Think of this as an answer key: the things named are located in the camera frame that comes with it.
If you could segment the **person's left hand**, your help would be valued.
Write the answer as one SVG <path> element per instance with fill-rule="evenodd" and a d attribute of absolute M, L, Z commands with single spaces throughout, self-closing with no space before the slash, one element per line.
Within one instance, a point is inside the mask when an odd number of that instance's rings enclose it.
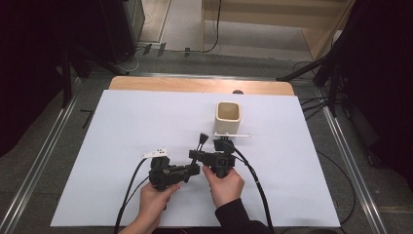
<path fill-rule="evenodd" d="M 171 195 L 180 188 L 180 184 L 174 184 L 164 191 L 157 190 L 150 182 L 140 189 L 140 203 L 137 219 L 145 224 L 147 231 L 154 230 L 161 221 Z"/>

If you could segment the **black makeup brush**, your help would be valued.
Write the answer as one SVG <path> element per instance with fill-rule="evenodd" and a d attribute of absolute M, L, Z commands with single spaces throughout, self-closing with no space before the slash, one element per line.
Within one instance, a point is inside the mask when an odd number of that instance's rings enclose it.
<path fill-rule="evenodd" d="M 207 140 L 208 140 L 208 135 L 205 133 L 200 133 L 199 143 L 198 143 L 196 150 L 201 151 Z M 197 160 L 193 159 L 191 162 L 191 166 L 194 167 L 196 165 L 196 162 Z"/>

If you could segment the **person's right hand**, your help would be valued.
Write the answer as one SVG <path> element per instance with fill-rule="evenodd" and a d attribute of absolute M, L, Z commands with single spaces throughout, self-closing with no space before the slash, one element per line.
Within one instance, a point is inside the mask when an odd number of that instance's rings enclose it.
<path fill-rule="evenodd" d="M 216 208 L 241 198 L 244 179 L 235 169 L 230 169 L 223 178 L 219 178 L 207 166 L 203 166 L 203 172 L 209 183 L 212 201 Z"/>

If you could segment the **wooden table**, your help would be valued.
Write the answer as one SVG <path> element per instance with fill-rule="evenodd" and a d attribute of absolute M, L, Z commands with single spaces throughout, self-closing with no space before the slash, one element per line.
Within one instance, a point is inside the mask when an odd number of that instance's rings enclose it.
<path fill-rule="evenodd" d="M 294 96 L 293 88 L 287 82 L 215 78 L 116 76 L 112 79 L 109 89 L 215 94 L 241 91 L 245 95 Z"/>

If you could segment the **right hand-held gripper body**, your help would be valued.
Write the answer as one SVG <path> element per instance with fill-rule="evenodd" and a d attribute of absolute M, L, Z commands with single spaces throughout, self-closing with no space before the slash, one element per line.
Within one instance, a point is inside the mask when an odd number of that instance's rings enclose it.
<path fill-rule="evenodd" d="M 215 162 L 210 166 L 218 178 L 224 178 L 229 170 L 235 166 L 236 160 L 240 160 L 246 166 L 249 162 L 241 151 L 235 146 L 228 136 L 218 136 L 214 141 L 215 152 L 212 157 Z"/>

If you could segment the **black metal stand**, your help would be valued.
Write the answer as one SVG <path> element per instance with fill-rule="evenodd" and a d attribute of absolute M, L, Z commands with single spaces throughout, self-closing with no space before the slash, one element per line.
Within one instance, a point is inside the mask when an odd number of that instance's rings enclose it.
<path fill-rule="evenodd" d="M 81 76 L 88 78 L 91 74 L 87 61 L 91 60 L 99 66 L 105 68 L 115 75 L 127 75 L 127 72 L 122 72 L 119 68 L 111 65 L 103 58 L 80 46 L 63 45 L 59 48 L 59 58 L 61 63 L 61 79 L 63 90 L 62 108 L 68 106 L 69 101 L 74 97 L 72 90 L 71 68 Z"/>

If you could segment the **metal floor rail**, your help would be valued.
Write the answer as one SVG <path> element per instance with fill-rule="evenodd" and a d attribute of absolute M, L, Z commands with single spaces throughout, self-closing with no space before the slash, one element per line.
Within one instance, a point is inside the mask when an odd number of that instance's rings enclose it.
<path fill-rule="evenodd" d="M 357 166 L 353 152 L 347 143 L 338 119 L 333 116 L 328 107 L 323 109 L 323 113 L 329 125 L 330 131 L 334 136 L 340 155 L 344 161 L 352 185 L 373 234 L 389 234 L 386 225 L 380 216 L 376 203 Z"/>
<path fill-rule="evenodd" d="M 0 234 L 13 234 L 19 218 L 24 211 L 34 188 L 45 167 L 48 164 L 49 158 L 56 146 L 57 141 L 69 119 L 72 110 L 77 102 L 78 95 L 75 94 L 67 105 L 62 108 L 56 120 L 49 131 L 40 151 L 38 152 L 29 172 L 27 173 L 22 185 L 14 196 L 11 205 L 7 209 L 6 215 L 0 223 Z"/>

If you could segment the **black cabinet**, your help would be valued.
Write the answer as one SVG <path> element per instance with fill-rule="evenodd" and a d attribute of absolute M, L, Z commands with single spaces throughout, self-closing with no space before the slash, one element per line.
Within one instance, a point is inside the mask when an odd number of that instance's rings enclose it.
<path fill-rule="evenodd" d="M 136 51 L 145 22 L 142 0 L 100 0 L 109 38 L 109 56 L 119 63 Z"/>

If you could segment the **beige square cup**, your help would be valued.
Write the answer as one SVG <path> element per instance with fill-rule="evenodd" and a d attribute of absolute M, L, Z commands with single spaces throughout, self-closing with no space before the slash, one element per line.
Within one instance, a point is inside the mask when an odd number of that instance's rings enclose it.
<path fill-rule="evenodd" d="M 214 130 L 220 135 L 235 135 L 242 119 L 241 106 L 232 101 L 221 101 L 216 104 Z"/>

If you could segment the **black tripod stand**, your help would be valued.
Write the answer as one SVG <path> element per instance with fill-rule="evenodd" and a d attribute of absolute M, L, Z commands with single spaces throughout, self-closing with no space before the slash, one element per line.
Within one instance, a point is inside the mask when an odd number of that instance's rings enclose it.
<path fill-rule="evenodd" d="M 340 54 L 337 50 L 332 49 L 322 58 L 319 58 L 286 76 L 277 78 L 277 81 L 289 82 L 307 72 L 314 70 L 315 68 L 319 69 L 315 77 L 313 78 L 313 84 L 316 87 L 321 87 L 325 85 L 327 81 L 330 81 L 329 93 L 327 96 L 327 107 L 331 115 L 335 117 L 337 100 L 336 97 L 338 93 L 339 79 L 341 77 Z"/>

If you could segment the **dark curtain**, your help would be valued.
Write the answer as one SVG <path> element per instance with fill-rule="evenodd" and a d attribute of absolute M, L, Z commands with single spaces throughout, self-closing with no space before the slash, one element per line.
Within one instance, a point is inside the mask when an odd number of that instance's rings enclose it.
<path fill-rule="evenodd" d="M 393 169 L 413 191 L 413 0 L 356 0 L 337 45 L 372 164 Z"/>
<path fill-rule="evenodd" d="M 95 0 L 0 0 L 0 157 L 62 91 L 59 48 L 80 46 Z"/>

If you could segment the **light wooden furniture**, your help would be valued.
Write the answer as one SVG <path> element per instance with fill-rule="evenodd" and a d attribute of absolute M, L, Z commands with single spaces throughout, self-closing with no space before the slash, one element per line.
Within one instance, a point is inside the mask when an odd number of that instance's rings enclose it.
<path fill-rule="evenodd" d="M 205 21 L 298 27 L 313 59 L 319 59 L 337 30 L 346 24 L 356 0 L 201 0 L 201 41 Z"/>

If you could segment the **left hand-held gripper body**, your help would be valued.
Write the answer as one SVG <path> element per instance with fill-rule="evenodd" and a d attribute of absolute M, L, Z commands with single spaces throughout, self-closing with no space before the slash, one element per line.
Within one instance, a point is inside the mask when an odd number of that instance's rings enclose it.
<path fill-rule="evenodd" d="M 185 166 L 176 166 L 169 163 L 169 151 L 166 148 L 159 148 L 145 153 L 142 158 L 151 160 L 149 180 L 159 191 L 164 191 L 170 185 L 180 182 L 177 178 L 178 175 L 187 175 Z"/>

